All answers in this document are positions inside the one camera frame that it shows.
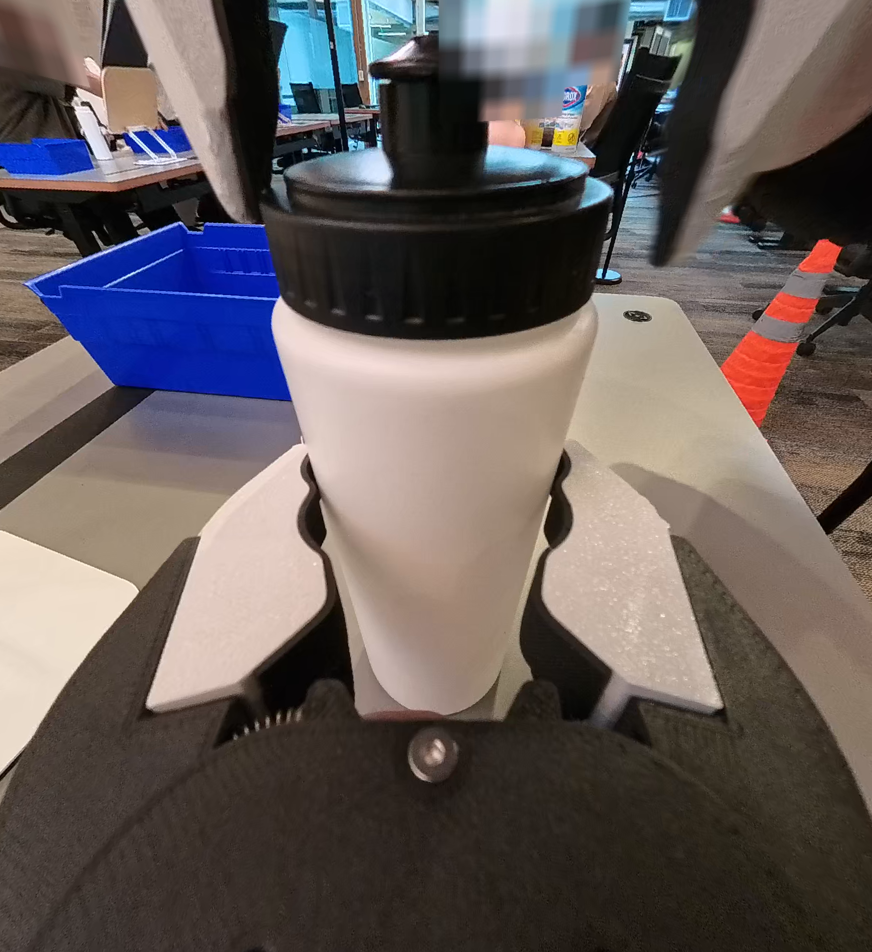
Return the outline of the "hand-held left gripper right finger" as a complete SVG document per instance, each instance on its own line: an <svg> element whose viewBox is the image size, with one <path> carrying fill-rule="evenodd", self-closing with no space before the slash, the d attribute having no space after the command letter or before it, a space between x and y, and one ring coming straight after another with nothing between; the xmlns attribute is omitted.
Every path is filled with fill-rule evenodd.
<svg viewBox="0 0 872 952"><path fill-rule="evenodd" d="M668 523L580 444L549 492L545 548L527 589L523 657L561 718L615 725L631 703L724 708Z"/></svg>

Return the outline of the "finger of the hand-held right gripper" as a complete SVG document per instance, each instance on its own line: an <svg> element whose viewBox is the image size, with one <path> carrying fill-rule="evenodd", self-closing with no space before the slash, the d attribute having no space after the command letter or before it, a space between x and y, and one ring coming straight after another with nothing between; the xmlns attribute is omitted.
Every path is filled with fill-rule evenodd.
<svg viewBox="0 0 872 952"><path fill-rule="evenodd" d="M262 224L279 117L266 1L131 1L130 16L228 217Z"/></svg>
<svg viewBox="0 0 872 952"><path fill-rule="evenodd" d="M697 3L667 123L651 261L690 256L722 207L872 114L872 1Z"/></svg>

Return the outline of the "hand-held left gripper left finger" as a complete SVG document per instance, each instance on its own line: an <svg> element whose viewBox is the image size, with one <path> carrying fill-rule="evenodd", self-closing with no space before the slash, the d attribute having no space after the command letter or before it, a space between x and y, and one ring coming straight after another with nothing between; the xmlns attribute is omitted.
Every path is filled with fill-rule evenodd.
<svg viewBox="0 0 872 952"><path fill-rule="evenodd" d="M202 528L146 708L241 695L329 604L331 571L308 449L293 446Z"/></svg>

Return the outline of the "white bottle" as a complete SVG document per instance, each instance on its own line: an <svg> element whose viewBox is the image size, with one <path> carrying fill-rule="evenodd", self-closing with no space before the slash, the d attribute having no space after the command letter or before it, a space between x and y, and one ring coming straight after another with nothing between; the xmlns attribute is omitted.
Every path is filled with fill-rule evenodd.
<svg viewBox="0 0 872 952"><path fill-rule="evenodd" d="M593 301L494 337L272 332L372 671L408 709L490 692L597 333Z"/></svg>

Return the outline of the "black bottle lid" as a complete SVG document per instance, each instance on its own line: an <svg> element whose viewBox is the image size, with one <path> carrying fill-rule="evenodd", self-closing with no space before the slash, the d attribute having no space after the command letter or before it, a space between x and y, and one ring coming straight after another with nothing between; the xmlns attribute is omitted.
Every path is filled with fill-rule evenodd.
<svg viewBox="0 0 872 952"><path fill-rule="evenodd" d="M491 146L480 83L441 75L438 36L371 65L381 147L306 161L261 198L280 296L313 323L495 337L594 292L611 188L577 160Z"/></svg>

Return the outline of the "small blue plastic bin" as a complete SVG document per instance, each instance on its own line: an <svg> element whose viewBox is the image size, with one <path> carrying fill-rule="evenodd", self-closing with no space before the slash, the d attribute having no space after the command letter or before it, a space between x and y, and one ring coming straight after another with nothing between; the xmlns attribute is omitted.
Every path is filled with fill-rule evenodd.
<svg viewBox="0 0 872 952"><path fill-rule="evenodd" d="M0 168L12 175L61 177L95 170L84 140L34 138L26 143L0 142Z"/></svg>
<svg viewBox="0 0 872 952"><path fill-rule="evenodd" d="M136 128L123 133L123 139L145 163L172 162L193 154L190 140L180 125L157 129Z"/></svg>

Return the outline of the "wooden top desk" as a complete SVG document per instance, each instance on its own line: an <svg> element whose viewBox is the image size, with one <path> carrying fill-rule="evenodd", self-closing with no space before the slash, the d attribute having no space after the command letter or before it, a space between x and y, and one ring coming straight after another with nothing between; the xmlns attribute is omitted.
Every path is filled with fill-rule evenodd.
<svg viewBox="0 0 872 952"><path fill-rule="evenodd" d="M210 194L200 163L183 159L144 166L130 157L62 176L0 170L0 225L14 232L50 232L84 256L179 221L176 207Z"/></svg>

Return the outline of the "white wipes canister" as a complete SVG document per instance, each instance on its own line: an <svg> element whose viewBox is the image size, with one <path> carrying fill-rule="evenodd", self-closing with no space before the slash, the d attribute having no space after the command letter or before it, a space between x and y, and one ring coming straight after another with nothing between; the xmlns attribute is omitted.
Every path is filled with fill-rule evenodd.
<svg viewBox="0 0 872 952"><path fill-rule="evenodd" d="M561 102L561 113L553 126L551 151L564 155L573 155L582 134L587 86L565 87Z"/></svg>

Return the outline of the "orange traffic cone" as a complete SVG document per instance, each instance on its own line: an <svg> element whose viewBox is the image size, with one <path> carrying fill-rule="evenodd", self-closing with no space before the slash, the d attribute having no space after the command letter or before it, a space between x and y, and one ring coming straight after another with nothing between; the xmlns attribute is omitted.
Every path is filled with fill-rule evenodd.
<svg viewBox="0 0 872 952"><path fill-rule="evenodd" d="M739 341L721 371L752 421L761 426L832 274L840 245L814 244Z"/></svg>

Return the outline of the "black slanted stand leg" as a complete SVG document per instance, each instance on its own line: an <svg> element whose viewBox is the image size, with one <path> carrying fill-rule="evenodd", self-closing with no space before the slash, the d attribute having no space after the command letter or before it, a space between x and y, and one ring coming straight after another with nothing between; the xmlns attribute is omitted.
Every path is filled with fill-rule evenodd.
<svg viewBox="0 0 872 952"><path fill-rule="evenodd" d="M859 475L823 509L817 516L817 522L823 532L830 535L871 499L872 459Z"/></svg>

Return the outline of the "black round base pole stand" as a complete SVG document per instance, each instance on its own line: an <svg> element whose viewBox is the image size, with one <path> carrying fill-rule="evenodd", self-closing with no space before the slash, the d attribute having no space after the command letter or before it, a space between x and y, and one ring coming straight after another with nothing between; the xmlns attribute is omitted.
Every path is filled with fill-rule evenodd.
<svg viewBox="0 0 872 952"><path fill-rule="evenodd" d="M620 273L611 268L610 264L623 217L625 185L619 173L603 176L599 180L611 186L612 203L604 240L603 254L596 272L596 283L598 285L613 287L619 285L622 280Z"/></svg>

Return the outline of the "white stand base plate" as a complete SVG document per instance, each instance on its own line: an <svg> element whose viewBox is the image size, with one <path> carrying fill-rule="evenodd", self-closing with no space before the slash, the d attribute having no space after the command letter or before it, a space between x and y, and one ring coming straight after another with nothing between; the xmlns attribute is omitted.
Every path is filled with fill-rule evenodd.
<svg viewBox="0 0 872 952"><path fill-rule="evenodd" d="M0 530L0 779L133 583Z"/></svg>

